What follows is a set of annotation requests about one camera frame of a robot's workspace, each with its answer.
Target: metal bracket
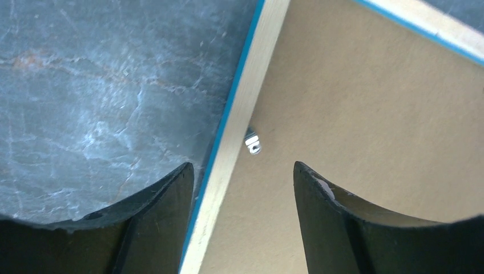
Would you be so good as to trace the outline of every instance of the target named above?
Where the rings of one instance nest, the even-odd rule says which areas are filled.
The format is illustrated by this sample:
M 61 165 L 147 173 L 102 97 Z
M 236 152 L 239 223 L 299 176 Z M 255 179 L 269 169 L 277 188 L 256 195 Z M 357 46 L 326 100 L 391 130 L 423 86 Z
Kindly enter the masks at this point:
M 249 149 L 249 152 L 252 155 L 256 155 L 260 152 L 261 145 L 259 141 L 259 136 L 257 136 L 257 133 L 255 133 L 255 131 L 251 127 L 247 129 L 247 132 L 245 133 L 244 141 L 245 141 L 245 145 L 247 146 L 247 148 Z

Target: curved black edge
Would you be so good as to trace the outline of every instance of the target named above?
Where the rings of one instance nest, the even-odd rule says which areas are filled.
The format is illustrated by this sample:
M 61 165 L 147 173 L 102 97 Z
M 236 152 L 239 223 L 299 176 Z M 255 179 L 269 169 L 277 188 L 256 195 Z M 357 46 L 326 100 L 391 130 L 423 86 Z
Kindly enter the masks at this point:
M 177 273 L 193 165 L 83 220 L 48 229 L 0 221 L 0 273 Z
M 112 273 L 178 273 L 191 211 L 193 166 L 176 178 L 128 221 Z
M 484 216 L 423 220 L 359 198 L 302 162 L 293 174 L 309 273 L 484 273 Z
M 77 221 L 65 220 L 51 224 L 38 224 L 13 219 L 5 215 L 0 215 L 0 221 L 12 221 L 36 229 L 65 229 L 70 232 L 79 229 L 93 229 L 116 224 L 120 221 L 126 221 L 141 211 L 147 204 L 152 202 L 154 198 L 170 184 L 170 182 L 187 168 L 193 169 L 193 165 L 191 163 L 184 163 L 151 186 L 148 186 L 113 205 L 88 214 Z

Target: blue edge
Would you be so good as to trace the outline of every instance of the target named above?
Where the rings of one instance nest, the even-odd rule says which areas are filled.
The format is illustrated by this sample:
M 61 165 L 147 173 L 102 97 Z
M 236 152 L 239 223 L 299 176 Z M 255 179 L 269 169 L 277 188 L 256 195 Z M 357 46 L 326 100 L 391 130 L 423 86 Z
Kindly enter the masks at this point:
M 449 43 L 448 41 L 443 40 L 438 35 L 435 35 L 433 33 L 429 33 L 428 31 L 421 29 L 420 27 L 410 23 L 409 21 L 406 21 L 406 20 L 404 20 L 400 17 L 397 17 L 394 14 L 382 9 L 381 7 L 376 6 L 373 3 L 367 2 L 366 0 L 353 0 L 353 1 L 365 6 L 365 7 L 369 8 L 370 10 L 373 10 L 373 11 L 375 11 L 375 12 L 377 12 L 377 13 L 379 13 L 379 14 L 381 14 L 381 15 L 383 15 L 383 16 L 385 16 L 385 17 L 387 17 L 387 18 L 389 18 L 389 19 L 391 19 L 395 22 L 397 22 L 398 24 L 401 24 L 402 26 L 404 26 L 404 27 L 424 36 L 427 39 L 430 39 L 430 40 L 432 40 L 436 43 L 439 43 L 440 45 L 442 45 L 442 46 L 444 46 L 444 47 L 446 47 L 446 48 L 448 48 L 452 51 L 455 51 L 456 53 L 461 54 L 464 57 L 471 59 L 472 61 L 474 61 L 475 63 L 478 63 L 481 66 L 484 66 L 484 59 L 476 57 L 475 55 L 461 49 L 460 47 L 458 47 L 458 46 L 456 46 L 452 43 Z M 198 213 L 200 211 L 201 201 L 203 200 L 203 196 L 204 196 L 205 191 L 207 189 L 208 177 L 210 176 L 210 173 L 211 173 L 212 167 L 213 167 L 213 162 L 215 161 L 215 156 L 217 155 L 217 152 L 219 150 L 220 140 L 222 139 L 222 134 L 224 132 L 225 125 L 227 124 L 228 115 L 230 114 L 230 110 L 232 109 L 232 104 L 233 104 L 233 99 L 235 97 L 235 92 L 237 90 L 237 87 L 238 87 L 239 81 L 240 81 L 240 77 L 241 77 L 242 72 L 244 70 L 245 61 L 247 60 L 247 55 L 249 54 L 249 49 L 251 48 L 252 39 L 254 37 L 254 32 L 256 30 L 257 23 L 259 21 L 260 14 L 262 12 L 264 2 L 265 2 L 265 0 L 259 0 L 258 3 L 257 3 L 256 10 L 255 10 L 255 13 L 254 13 L 254 17 L 252 19 L 251 26 L 249 28 L 249 32 L 247 34 L 247 39 L 245 40 L 244 48 L 242 49 L 239 64 L 237 65 L 237 70 L 235 72 L 235 76 L 234 76 L 234 79 L 233 79 L 232 87 L 230 89 L 230 93 L 229 93 L 228 98 L 227 98 L 227 104 L 225 105 L 225 110 L 224 110 L 224 113 L 223 113 L 222 118 L 220 120 L 220 126 L 219 126 L 219 129 L 217 131 L 217 135 L 215 136 L 215 142 L 213 144 L 213 149 L 212 149 L 212 152 L 210 154 L 210 158 L 208 160 L 207 169 L 205 171 L 203 181 L 201 183 L 200 193 L 199 193 L 198 199 L 196 201 L 195 207 L 193 209 L 192 218 L 191 218 L 190 223 L 188 225 L 187 236 L 186 236 L 185 242 L 183 244 L 183 253 L 181 255 L 180 266 L 183 264 L 183 261 L 185 259 L 185 254 L 186 254 L 186 251 L 187 251 L 187 248 L 188 248 L 188 243 L 190 242 L 190 238 L 192 236 L 193 229 L 195 227 L 195 221 L 196 221 L 196 219 L 198 217 Z

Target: wooden frame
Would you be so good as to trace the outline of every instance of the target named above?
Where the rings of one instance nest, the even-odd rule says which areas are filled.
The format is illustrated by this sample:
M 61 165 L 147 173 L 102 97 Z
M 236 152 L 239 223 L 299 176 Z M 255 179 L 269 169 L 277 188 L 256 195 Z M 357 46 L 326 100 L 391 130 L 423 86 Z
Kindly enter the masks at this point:
M 484 65 L 484 35 L 421 0 L 354 1 Z M 181 274 L 199 273 L 289 2 L 257 4 L 188 227 Z
M 354 0 L 484 66 L 484 34 L 423 0 Z
M 259 0 L 257 4 L 188 227 L 181 274 L 199 273 L 289 2 Z

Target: gray slate surface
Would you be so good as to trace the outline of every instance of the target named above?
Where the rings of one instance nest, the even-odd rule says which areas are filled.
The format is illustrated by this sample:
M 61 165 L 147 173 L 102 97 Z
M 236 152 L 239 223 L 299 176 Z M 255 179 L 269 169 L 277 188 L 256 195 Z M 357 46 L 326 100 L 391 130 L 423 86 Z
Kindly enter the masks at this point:
M 483 0 L 425 0 L 425 2 L 484 33 Z
M 0 215 L 78 220 L 183 162 L 199 183 L 255 4 L 0 0 Z

